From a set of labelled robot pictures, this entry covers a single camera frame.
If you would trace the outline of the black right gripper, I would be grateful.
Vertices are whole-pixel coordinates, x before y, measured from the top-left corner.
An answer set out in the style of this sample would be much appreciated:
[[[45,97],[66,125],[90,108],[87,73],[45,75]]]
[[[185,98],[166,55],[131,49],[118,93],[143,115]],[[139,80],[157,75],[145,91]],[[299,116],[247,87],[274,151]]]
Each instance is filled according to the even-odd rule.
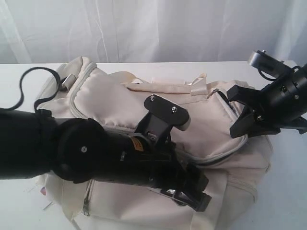
[[[262,90],[234,85],[227,91],[229,101],[244,104],[239,118],[230,127],[232,138],[276,135],[281,129],[307,132],[307,70],[293,69]]]

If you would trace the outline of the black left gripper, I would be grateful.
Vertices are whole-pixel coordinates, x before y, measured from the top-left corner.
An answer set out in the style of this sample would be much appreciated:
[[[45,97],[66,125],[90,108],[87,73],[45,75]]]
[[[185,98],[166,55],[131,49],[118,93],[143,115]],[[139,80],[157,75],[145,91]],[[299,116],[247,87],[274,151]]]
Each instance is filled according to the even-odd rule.
[[[104,134],[103,182],[161,189],[178,206],[196,212],[208,207],[211,196],[203,191],[208,178],[193,164],[178,161],[174,145],[155,142],[142,134]]]

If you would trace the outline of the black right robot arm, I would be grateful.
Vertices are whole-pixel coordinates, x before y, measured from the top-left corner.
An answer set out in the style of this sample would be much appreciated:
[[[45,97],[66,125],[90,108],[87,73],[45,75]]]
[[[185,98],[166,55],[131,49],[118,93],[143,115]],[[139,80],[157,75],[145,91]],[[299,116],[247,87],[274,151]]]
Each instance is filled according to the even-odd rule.
[[[230,127],[230,135],[237,138],[276,135],[281,129],[307,131],[307,67],[295,66],[262,90],[234,85],[227,91],[230,101],[239,102],[244,109]]]

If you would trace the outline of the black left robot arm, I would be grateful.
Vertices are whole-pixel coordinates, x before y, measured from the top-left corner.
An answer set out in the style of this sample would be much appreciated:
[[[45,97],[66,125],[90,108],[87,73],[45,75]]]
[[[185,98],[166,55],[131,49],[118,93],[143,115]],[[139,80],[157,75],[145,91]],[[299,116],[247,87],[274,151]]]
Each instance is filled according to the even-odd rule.
[[[28,179],[53,172],[75,184],[89,180],[157,189],[180,206],[204,211],[208,179],[195,166],[182,166],[170,141],[173,123],[152,113],[127,135],[93,119],[54,118],[0,111],[0,177]]]

